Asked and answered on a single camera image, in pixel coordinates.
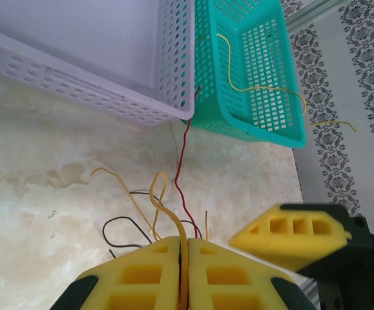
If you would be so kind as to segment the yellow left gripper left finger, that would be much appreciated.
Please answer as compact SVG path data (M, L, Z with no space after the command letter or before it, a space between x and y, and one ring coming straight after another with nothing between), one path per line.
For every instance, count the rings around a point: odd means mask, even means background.
M180 238L166 237L80 274L52 309L178 309Z

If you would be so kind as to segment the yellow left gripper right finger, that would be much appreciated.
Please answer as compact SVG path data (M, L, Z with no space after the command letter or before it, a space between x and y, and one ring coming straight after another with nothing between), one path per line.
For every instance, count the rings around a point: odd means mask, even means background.
M314 309L285 272L199 238L188 240L190 309Z

